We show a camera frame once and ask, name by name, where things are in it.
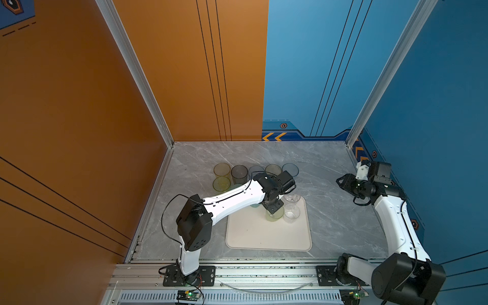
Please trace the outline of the yellow tinted cup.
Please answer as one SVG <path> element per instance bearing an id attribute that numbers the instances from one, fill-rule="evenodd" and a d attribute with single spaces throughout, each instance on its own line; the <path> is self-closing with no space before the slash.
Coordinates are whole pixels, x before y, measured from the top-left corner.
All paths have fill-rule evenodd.
<path id="1" fill-rule="evenodd" d="M 282 173 L 282 168 L 279 165 L 276 165 L 276 164 L 269 164 L 265 168 L 265 172 L 268 173 L 268 174 L 280 175 Z"/>

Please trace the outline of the light green cup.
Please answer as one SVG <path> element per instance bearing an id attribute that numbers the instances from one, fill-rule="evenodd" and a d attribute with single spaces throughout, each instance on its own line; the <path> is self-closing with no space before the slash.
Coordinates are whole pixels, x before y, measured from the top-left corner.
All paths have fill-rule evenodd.
<path id="1" fill-rule="evenodd" d="M 266 211 L 266 220 L 269 222 L 275 222 L 281 219 L 284 216 L 285 210 L 284 207 L 279 208 L 275 213 L 271 213 L 270 211 Z"/>

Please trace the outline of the green tinted cup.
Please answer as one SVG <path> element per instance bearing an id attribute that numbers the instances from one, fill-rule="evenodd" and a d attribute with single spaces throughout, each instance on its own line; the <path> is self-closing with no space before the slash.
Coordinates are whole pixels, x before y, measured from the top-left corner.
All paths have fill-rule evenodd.
<path id="1" fill-rule="evenodd" d="M 212 187 L 218 193 L 225 193 L 231 187 L 231 181 L 225 176 L 218 176 L 214 179 Z"/>

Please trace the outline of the clear faceted cup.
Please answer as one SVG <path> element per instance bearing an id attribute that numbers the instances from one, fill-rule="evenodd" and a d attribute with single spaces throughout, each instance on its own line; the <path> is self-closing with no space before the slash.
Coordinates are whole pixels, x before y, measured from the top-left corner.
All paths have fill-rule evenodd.
<path id="1" fill-rule="evenodd" d="M 301 196 L 300 195 L 297 195 L 297 194 L 286 194 L 286 195 L 283 196 L 283 199 L 287 203 L 296 204 L 296 203 L 298 203 L 301 200 Z"/>

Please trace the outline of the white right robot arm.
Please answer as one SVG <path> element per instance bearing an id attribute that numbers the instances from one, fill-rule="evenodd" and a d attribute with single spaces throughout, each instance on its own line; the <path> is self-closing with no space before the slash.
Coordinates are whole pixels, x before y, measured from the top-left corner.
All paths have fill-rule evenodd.
<path id="1" fill-rule="evenodd" d="M 338 278 L 366 283 L 384 303 L 433 304 L 446 280 L 446 272 L 432 262 L 423 248 L 409 217 L 407 197 L 391 180 L 391 164 L 360 161 L 355 174 L 343 175 L 336 182 L 354 199 L 361 199 L 360 206 L 373 207 L 389 253 L 377 266 L 344 253 L 336 267 Z"/>

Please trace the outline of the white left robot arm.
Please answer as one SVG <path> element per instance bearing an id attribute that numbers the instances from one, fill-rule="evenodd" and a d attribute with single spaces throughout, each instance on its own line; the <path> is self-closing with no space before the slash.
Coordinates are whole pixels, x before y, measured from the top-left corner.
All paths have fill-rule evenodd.
<path id="1" fill-rule="evenodd" d="M 295 188 L 296 182 L 287 171 L 279 175 L 259 172 L 243 185 L 220 195 L 189 197 L 175 221 L 180 243 L 179 271 L 183 276 L 197 272 L 201 248 L 210 241 L 213 225 L 255 204 L 262 205 L 273 215 L 284 206 L 282 197 Z"/>

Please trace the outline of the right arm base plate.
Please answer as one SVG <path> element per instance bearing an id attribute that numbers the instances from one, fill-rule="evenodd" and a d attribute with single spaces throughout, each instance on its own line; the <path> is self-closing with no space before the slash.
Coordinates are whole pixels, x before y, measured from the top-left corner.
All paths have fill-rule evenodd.
<path id="1" fill-rule="evenodd" d="M 316 266 L 316 276 L 318 285 L 320 287 L 325 286 L 343 286 L 343 287 L 356 287 L 356 286 L 368 286 L 365 282 L 348 275 L 339 275 L 337 272 L 337 266 L 321 265 Z"/>

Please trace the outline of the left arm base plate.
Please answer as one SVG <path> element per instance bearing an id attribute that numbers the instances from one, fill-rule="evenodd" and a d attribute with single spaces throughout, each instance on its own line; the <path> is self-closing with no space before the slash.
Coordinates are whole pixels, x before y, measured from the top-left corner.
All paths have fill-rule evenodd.
<path id="1" fill-rule="evenodd" d="M 179 266 L 170 264 L 160 268 L 158 273 L 163 277 L 165 287 L 213 287 L 216 279 L 215 266 L 200 266 L 197 271 L 183 275 Z"/>

